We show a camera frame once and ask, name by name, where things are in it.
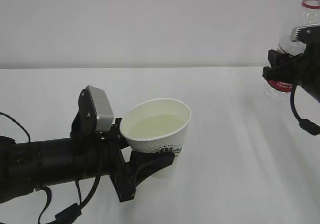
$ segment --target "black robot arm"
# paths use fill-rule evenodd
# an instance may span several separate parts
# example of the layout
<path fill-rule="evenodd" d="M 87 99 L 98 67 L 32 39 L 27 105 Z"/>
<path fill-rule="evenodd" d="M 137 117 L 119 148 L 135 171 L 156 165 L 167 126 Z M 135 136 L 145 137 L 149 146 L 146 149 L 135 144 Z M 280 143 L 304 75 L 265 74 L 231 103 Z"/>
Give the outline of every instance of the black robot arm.
<path fill-rule="evenodd" d="M 290 106 L 300 127 L 312 135 L 320 134 L 320 127 L 308 119 L 302 119 L 295 108 L 294 96 L 301 86 L 320 102 L 320 24 L 305 25 L 293 29 L 291 41 L 306 44 L 303 54 L 291 56 L 269 50 L 270 67 L 263 68 L 262 76 L 267 80 L 292 84 Z"/>
<path fill-rule="evenodd" d="M 121 150 L 129 145 L 120 133 L 122 119 L 113 123 L 104 91 L 86 87 L 78 105 L 70 138 L 16 144 L 13 139 L 0 137 L 0 203 L 44 186 L 100 179 L 101 175 L 110 176 L 120 202 L 128 201 L 143 180 L 172 164 L 175 155 L 171 152 L 132 151 L 129 162 L 124 161 Z M 56 223 L 75 220 L 66 218 Z"/>

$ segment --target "paper cup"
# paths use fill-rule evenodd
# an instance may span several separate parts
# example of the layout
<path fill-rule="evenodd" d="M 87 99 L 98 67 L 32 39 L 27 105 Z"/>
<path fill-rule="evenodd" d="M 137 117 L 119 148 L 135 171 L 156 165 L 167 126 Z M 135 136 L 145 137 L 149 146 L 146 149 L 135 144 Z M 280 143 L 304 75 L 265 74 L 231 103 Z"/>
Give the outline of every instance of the paper cup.
<path fill-rule="evenodd" d="M 176 165 L 190 119 L 191 110 L 185 103 L 175 99 L 154 99 L 130 110 L 121 121 L 120 131 L 132 150 L 173 152 L 173 165 Z M 173 169 L 173 166 L 166 167 L 153 176 L 167 177 Z"/>

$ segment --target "black strap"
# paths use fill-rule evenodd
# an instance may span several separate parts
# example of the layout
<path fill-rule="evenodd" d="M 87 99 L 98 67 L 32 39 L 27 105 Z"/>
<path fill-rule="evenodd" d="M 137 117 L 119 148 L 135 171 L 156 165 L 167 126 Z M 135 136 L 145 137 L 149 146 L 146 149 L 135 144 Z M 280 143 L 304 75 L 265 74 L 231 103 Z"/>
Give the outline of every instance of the black strap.
<path fill-rule="evenodd" d="M 43 208 L 43 210 L 42 210 L 42 212 L 40 213 L 40 215 L 39 215 L 39 217 L 38 217 L 38 224 L 41 224 L 40 223 L 40 219 L 41 219 L 41 216 L 42 216 L 42 214 L 45 212 L 45 210 L 49 207 L 49 205 L 50 205 L 50 203 L 51 203 L 51 200 L 52 200 L 52 192 L 51 192 L 51 189 L 49 188 L 49 187 L 47 187 L 47 186 L 42 186 L 42 187 L 40 187 L 40 190 L 44 190 L 45 191 L 45 193 L 46 193 L 46 204 L 45 204 L 45 206 L 44 206 L 44 208 Z"/>

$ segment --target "water bottle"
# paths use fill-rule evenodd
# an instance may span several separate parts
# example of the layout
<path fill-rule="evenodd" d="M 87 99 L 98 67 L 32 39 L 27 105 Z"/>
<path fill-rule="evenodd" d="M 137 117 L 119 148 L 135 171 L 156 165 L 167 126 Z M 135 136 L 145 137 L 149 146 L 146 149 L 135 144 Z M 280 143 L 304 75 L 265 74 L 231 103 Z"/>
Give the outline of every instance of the water bottle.
<path fill-rule="evenodd" d="M 284 25 L 277 51 L 292 56 L 303 53 L 306 45 L 302 42 L 291 42 L 291 31 L 297 26 L 318 23 L 320 23 L 320 0 L 302 0 L 300 8 Z M 265 95 L 280 101 L 288 100 L 291 90 L 292 84 L 281 81 L 268 81 L 264 87 Z"/>

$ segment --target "white table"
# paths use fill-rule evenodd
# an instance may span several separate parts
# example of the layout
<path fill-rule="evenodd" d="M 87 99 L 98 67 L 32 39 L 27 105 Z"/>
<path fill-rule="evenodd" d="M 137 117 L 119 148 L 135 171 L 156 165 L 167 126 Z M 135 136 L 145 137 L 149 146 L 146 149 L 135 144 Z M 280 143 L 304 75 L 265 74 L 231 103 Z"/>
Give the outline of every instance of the white table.
<path fill-rule="evenodd" d="M 86 85 L 106 91 L 116 117 L 159 97 L 177 98 L 191 107 L 175 176 L 148 178 L 135 199 L 125 203 L 118 202 L 105 176 L 76 223 L 319 223 L 320 138 L 298 127 L 289 103 L 263 94 L 261 70 L 0 70 L 0 110 L 21 122 L 36 141 L 68 137 Z M 296 96 L 301 116 L 313 114 L 320 123 L 318 102 L 300 89 Z M 26 141 L 10 121 L 0 118 L 0 127 L 0 135 Z M 92 182 L 80 182 L 83 196 Z M 52 189 L 43 223 L 78 201 L 74 183 Z M 1 204 L 0 221 L 36 223 L 45 198 L 40 191 Z"/>

